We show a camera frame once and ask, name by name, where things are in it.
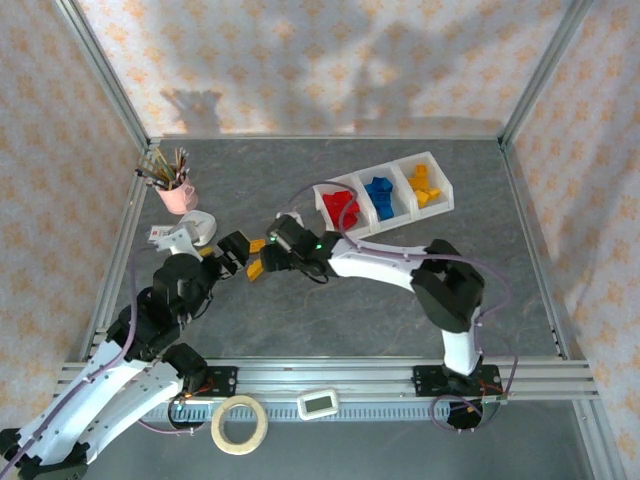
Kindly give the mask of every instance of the tape roll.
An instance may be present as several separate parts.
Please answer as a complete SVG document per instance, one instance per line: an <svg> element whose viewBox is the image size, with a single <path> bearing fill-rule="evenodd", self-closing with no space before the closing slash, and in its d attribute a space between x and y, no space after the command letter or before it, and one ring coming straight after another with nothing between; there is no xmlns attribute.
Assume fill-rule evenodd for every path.
<svg viewBox="0 0 640 480"><path fill-rule="evenodd" d="M255 413L258 420L256 431L249 440L244 443L231 443L224 433L224 421L229 410L235 407L249 407ZM267 436L267 414L257 401L246 395L235 395L228 398L218 407L213 414L211 422L211 436L214 443L224 453L230 455L246 455L260 446Z"/></svg>

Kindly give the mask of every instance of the gray floor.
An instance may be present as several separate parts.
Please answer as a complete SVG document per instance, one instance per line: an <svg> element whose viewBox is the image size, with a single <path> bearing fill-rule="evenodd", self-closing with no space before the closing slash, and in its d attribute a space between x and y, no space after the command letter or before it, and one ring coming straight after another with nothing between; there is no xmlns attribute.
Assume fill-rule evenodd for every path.
<svg viewBox="0 0 640 480"><path fill-rule="evenodd" d="M218 140L163 142L189 152L199 210L219 224L214 242L240 229L263 238L279 207L300 186L389 160L431 151L454 187L455 210L370 240L427 245L453 243L464 255L498 267L511 281L514 301L485 322L488 353L554 355L555 345L518 220L498 145L494 141L423 140ZM313 195L299 202L307 226L322 231ZM153 191L147 192L134 248L153 224L176 223ZM149 285L165 254L140 258L138 288ZM503 294L488 274L485 306ZM129 303L126 279L118 312ZM264 274L250 283L244 273L215 288L209 311L182 337L203 356L422 355L440 358L439 331L410 292L361 279L316 285L299 273Z"/></svg>
<svg viewBox="0 0 640 480"><path fill-rule="evenodd" d="M249 424L227 425L231 441ZM209 431L164 436L133 426L85 480L589 480L570 402L512 402L491 425L452 434L426 422L271 423L258 449L222 453Z"/></svg>

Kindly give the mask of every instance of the pencil cup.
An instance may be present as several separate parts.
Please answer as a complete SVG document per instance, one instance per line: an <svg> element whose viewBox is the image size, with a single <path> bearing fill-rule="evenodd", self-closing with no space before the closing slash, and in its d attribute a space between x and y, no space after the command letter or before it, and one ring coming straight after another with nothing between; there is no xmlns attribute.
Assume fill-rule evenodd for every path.
<svg viewBox="0 0 640 480"><path fill-rule="evenodd" d="M196 189L191 185L188 177L177 188L161 190L156 187L156 191L166 205L167 210L175 215L184 215L198 205Z"/></svg>

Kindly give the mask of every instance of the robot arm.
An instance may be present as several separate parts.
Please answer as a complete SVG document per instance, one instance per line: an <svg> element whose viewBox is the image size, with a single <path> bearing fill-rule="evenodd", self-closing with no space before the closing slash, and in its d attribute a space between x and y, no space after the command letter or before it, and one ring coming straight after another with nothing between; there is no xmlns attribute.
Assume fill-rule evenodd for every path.
<svg viewBox="0 0 640 480"><path fill-rule="evenodd" d="M484 280L470 265L446 260L413 260L411 254L459 255L444 240L429 247L402 248L359 242L393 256L353 247L338 232L317 237L288 215L267 230L272 243L260 252L266 271L300 270L311 276L362 277L414 292L429 320L442 331L444 364L469 376L480 362L473 321L480 311Z"/></svg>
<svg viewBox="0 0 640 480"><path fill-rule="evenodd" d="M87 366L42 415L21 429L0 432L0 452L7 460L25 450L16 465L21 480L82 478L88 464L147 411L207 384L206 361L185 344L170 345L211 301L216 282L244 267L249 241L234 232L218 242L220 255L203 258L191 252L190 241L182 242L189 238L185 229L167 242L173 236L175 243L166 248L175 254L136 299L137 325L127 351L131 306L120 312ZM161 361L150 365L162 352ZM95 375L119 356L121 360ZM49 423L42 430L45 421Z"/></svg>

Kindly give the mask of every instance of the patterned wallpaper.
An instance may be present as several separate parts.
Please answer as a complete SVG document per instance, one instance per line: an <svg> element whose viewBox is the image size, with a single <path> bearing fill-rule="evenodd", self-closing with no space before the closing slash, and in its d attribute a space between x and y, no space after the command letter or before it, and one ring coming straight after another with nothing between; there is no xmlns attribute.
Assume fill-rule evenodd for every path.
<svg viewBox="0 0 640 480"><path fill-rule="evenodd" d="M53 1L0 2L0 429L77 354L137 150Z"/></svg>
<svg viewBox="0 0 640 480"><path fill-rule="evenodd" d="M596 1L516 141L564 303L640 478L640 8Z"/></svg>
<svg viewBox="0 0 640 480"><path fill-rule="evenodd" d="M569 0L80 0L151 136L496 135Z"/></svg>

